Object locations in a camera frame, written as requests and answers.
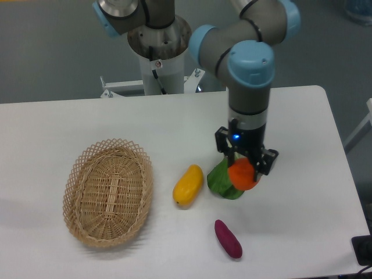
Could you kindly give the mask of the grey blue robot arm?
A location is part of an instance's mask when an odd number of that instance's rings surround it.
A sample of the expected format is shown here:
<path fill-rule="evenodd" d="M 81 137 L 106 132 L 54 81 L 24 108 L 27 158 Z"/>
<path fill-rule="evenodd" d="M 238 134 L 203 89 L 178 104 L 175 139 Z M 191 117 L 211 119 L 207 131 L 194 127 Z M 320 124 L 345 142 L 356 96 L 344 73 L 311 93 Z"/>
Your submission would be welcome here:
<path fill-rule="evenodd" d="M 146 95 L 184 91 L 183 56 L 228 89 L 228 127 L 215 134 L 217 150 L 237 167 L 248 160 L 253 181 L 269 174 L 277 151 L 264 147 L 270 88 L 275 75 L 272 46 L 297 34 L 301 16 L 291 1 L 234 1 L 239 20 L 228 27 L 191 30 L 175 13 L 174 1 L 95 1 L 101 25 L 111 37 L 126 35 L 141 62 Z"/>

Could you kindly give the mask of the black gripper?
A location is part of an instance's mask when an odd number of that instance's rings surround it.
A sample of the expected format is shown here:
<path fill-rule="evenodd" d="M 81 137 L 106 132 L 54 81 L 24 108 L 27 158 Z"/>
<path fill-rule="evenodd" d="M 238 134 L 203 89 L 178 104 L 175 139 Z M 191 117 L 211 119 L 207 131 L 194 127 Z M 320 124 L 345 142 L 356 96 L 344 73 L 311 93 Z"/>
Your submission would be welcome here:
<path fill-rule="evenodd" d="M 238 153 L 250 161 L 255 169 L 254 181 L 261 176 L 267 176 L 277 160 L 275 149 L 266 149 L 263 144 L 266 125 L 253 130 L 241 127 L 242 122 L 233 118 L 228 122 L 228 128 L 220 127 L 215 132 L 217 150 L 227 158 L 228 168 L 235 163 Z"/>

